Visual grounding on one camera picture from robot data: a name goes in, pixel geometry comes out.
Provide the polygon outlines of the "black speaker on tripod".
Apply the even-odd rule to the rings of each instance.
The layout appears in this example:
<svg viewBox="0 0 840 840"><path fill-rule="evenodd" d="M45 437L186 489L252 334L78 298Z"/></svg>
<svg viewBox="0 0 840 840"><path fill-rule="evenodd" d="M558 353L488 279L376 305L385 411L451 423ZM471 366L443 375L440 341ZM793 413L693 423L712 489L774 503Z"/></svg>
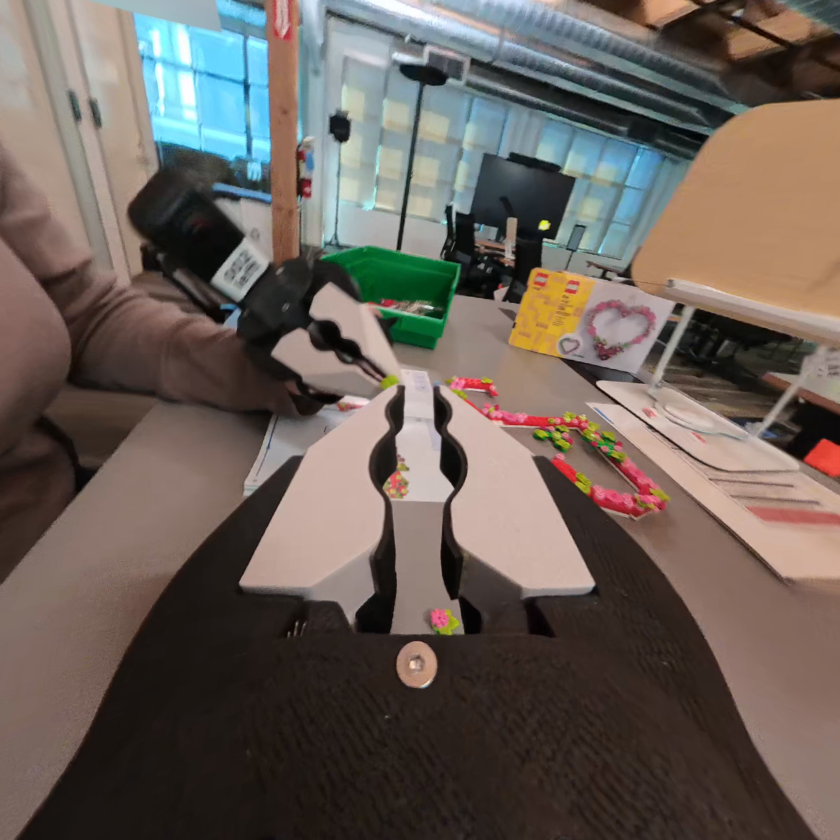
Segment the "black speaker on tripod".
<svg viewBox="0 0 840 840"><path fill-rule="evenodd" d="M329 133L337 144L337 158L335 167L335 194L333 203L333 226L332 236L327 246L336 250L342 250L340 242L340 201L341 201L341 175L342 175L342 149L350 141L351 120L349 114L344 110L337 110L329 118Z"/></svg>

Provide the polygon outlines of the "red object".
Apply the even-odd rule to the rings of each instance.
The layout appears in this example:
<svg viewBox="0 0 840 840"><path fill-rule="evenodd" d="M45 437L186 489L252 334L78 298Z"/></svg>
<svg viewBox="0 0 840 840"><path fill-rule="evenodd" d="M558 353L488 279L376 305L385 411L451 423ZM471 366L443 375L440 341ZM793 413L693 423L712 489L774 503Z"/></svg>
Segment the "red object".
<svg viewBox="0 0 840 840"><path fill-rule="evenodd" d="M825 476L839 480L840 446L823 438L803 458L803 462Z"/></svg>

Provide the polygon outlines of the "pink lego heart assembly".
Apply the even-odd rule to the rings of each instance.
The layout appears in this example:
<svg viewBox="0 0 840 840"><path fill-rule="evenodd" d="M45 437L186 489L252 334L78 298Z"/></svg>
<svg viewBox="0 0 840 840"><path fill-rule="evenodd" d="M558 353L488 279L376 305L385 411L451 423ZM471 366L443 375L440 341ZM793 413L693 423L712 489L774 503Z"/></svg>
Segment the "pink lego heart assembly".
<svg viewBox="0 0 840 840"><path fill-rule="evenodd" d="M528 429L535 440L551 444L555 451L551 464L597 507L633 520L667 508L669 495L629 458L623 442L614 432L603 429L587 415L565 412L558 416L543 416L509 412L490 402L479 406L470 398L470 393L488 397L499 395L495 382L489 378L456 376L448 378L445 384L492 423L506 428ZM568 454L577 441L603 458L624 479L629 489L605 488L575 469L568 460Z"/></svg>

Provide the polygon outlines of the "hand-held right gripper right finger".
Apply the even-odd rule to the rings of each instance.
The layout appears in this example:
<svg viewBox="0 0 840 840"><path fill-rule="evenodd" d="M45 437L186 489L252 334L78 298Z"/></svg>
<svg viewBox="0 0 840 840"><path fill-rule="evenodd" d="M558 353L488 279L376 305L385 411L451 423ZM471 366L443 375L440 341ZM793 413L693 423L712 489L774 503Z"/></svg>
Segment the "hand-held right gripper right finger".
<svg viewBox="0 0 840 840"><path fill-rule="evenodd" d="M526 446L447 387L434 388L444 503L441 575L465 634L545 597L586 596L595 581Z"/></svg>

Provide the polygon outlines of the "black television screen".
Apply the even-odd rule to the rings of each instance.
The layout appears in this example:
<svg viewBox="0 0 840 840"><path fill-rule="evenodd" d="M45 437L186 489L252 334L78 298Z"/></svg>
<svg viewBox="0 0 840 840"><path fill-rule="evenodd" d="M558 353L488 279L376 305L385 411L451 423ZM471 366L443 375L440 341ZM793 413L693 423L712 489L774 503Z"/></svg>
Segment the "black television screen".
<svg viewBox="0 0 840 840"><path fill-rule="evenodd" d="M476 224L497 229L514 217L520 238L554 240L575 184L561 171L484 154L469 213Z"/></svg>

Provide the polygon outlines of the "light wooden panel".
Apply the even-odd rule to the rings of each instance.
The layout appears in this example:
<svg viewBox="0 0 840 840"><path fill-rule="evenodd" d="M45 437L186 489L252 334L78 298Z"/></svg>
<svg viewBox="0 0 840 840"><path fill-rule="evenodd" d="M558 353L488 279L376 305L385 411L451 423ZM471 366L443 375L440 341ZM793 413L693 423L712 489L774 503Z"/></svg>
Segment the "light wooden panel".
<svg viewBox="0 0 840 840"><path fill-rule="evenodd" d="M838 348L839 100L769 104L723 125L632 274L649 294Z"/></svg>

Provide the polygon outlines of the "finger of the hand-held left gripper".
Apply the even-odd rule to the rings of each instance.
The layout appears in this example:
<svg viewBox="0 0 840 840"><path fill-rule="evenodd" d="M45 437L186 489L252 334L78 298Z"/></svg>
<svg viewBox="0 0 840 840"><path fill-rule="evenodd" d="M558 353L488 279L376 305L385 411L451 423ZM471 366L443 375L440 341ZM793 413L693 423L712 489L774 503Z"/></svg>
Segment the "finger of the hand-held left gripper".
<svg viewBox="0 0 840 840"><path fill-rule="evenodd" d="M293 374L302 390L311 393L372 398L386 380L386 373L361 355L330 347L320 350L304 329L282 336L270 357Z"/></svg>
<svg viewBox="0 0 840 840"><path fill-rule="evenodd" d="M400 364L375 310L338 287L322 287L309 314L328 345L378 380L399 377Z"/></svg>

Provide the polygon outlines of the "black office chair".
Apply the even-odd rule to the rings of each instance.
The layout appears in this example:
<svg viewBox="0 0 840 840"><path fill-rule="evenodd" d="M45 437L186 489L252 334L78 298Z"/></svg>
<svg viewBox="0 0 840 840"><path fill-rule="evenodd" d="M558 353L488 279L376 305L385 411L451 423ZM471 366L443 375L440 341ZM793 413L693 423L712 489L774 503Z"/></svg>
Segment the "black office chair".
<svg viewBox="0 0 840 840"><path fill-rule="evenodd" d="M440 258L469 268L476 255L476 217L472 213L456 212L452 204L444 212L447 234Z"/></svg>

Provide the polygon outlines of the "clear bag of lego pieces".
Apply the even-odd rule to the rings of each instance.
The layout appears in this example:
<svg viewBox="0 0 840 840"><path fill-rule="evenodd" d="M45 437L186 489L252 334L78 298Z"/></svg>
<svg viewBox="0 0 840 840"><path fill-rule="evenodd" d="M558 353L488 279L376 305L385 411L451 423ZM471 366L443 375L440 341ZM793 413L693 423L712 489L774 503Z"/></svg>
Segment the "clear bag of lego pieces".
<svg viewBox="0 0 840 840"><path fill-rule="evenodd" d="M426 300L396 300L382 298L372 303L378 309L387 312L386 317L395 318L397 314L418 316L421 318L442 319L445 308Z"/></svg>

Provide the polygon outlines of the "silver ventilation duct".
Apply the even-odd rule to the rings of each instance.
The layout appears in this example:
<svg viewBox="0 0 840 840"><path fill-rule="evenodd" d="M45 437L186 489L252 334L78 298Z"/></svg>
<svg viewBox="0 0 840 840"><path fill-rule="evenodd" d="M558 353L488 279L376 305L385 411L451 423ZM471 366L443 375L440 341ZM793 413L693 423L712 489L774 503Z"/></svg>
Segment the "silver ventilation duct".
<svg viewBox="0 0 840 840"><path fill-rule="evenodd" d="M322 2L355 22L640 112L748 108L714 63L585 2Z"/></svg>

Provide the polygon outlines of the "yellow lego set box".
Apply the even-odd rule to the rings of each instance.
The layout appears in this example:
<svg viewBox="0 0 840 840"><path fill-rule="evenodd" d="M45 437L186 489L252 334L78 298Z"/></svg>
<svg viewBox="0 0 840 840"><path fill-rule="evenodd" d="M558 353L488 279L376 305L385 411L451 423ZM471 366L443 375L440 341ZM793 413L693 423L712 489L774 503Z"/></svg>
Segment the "yellow lego set box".
<svg viewBox="0 0 840 840"><path fill-rule="evenodd" d="M528 278L508 343L635 375L674 306L618 281L536 268Z"/></svg>

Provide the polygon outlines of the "wooden post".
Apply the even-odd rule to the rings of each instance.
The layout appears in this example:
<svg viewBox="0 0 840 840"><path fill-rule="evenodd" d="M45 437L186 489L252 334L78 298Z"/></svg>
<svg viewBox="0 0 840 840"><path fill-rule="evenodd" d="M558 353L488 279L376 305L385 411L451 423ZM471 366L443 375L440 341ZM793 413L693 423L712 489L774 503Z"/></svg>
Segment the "wooden post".
<svg viewBox="0 0 840 840"><path fill-rule="evenodd" d="M272 248L280 264L299 255L299 3L266 2Z"/></svg>

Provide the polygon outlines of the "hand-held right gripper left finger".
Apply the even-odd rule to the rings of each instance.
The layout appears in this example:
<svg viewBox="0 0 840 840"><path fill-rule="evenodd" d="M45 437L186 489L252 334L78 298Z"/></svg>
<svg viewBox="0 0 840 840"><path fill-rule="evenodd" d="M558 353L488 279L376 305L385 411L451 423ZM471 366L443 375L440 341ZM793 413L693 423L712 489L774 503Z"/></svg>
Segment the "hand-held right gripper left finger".
<svg viewBox="0 0 840 840"><path fill-rule="evenodd" d="M351 625L392 625L396 548L385 482L405 389L393 385L291 458L293 470L239 588L338 604Z"/></svg>

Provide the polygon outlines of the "person's torso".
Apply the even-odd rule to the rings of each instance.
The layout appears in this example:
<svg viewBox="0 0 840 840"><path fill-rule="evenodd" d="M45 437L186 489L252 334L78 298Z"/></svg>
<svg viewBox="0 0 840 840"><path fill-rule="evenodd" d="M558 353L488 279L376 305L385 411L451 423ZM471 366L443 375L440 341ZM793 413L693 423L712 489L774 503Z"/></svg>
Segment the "person's torso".
<svg viewBox="0 0 840 840"><path fill-rule="evenodd" d="M46 412L67 381L71 341L55 280L89 267L45 195L2 146L1 574L4 581L77 492L77 457Z"/></svg>

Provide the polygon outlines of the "white printed sheet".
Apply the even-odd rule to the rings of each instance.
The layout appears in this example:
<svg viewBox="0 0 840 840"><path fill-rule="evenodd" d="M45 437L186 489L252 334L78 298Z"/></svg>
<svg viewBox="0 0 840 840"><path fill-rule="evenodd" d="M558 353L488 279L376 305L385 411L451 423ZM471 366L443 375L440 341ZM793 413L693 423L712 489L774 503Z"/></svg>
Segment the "white printed sheet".
<svg viewBox="0 0 840 840"><path fill-rule="evenodd" d="M838 491L801 472L725 472L701 464L626 408L588 402L634 446L787 582L839 581Z"/></svg>

